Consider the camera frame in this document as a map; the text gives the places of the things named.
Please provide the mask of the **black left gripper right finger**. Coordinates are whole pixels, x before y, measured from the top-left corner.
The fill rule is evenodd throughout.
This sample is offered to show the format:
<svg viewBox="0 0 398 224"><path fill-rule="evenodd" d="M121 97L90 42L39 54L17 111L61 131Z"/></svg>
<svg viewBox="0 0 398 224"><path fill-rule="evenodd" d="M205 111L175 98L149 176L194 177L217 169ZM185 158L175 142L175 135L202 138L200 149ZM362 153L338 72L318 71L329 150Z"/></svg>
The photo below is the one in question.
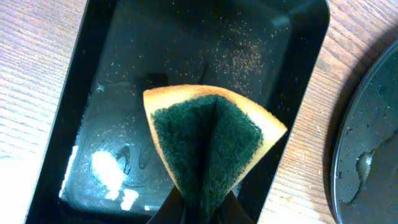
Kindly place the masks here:
<svg viewBox="0 0 398 224"><path fill-rule="evenodd" d="M215 224L254 224L251 218L246 214L234 193L230 191L223 203L216 210L214 216Z"/></svg>

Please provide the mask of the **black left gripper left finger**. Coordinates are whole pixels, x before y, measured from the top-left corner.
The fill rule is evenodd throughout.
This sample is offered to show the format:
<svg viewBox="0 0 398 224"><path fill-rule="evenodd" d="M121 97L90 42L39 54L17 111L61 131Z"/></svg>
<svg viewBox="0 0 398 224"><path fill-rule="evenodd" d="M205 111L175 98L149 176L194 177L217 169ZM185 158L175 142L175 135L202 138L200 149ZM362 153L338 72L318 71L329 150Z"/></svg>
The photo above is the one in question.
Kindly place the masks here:
<svg viewBox="0 0 398 224"><path fill-rule="evenodd" d="M185 201L175 186L158 212L147 222L147 224L184 224L185 223Z"/></svg>

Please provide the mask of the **green and yellow sponge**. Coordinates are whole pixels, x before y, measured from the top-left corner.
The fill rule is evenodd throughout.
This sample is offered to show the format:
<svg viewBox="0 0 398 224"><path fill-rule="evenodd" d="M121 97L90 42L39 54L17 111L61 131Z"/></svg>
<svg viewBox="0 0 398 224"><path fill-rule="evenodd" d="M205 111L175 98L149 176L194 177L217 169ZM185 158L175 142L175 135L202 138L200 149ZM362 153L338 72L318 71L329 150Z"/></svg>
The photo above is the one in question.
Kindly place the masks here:
<svg viewBox="0 0 398 224"><path fill-rule="evenodd" d="M143 102L155 149L200 223L287 132L261 105L217 86L153 88Z"/></svg>

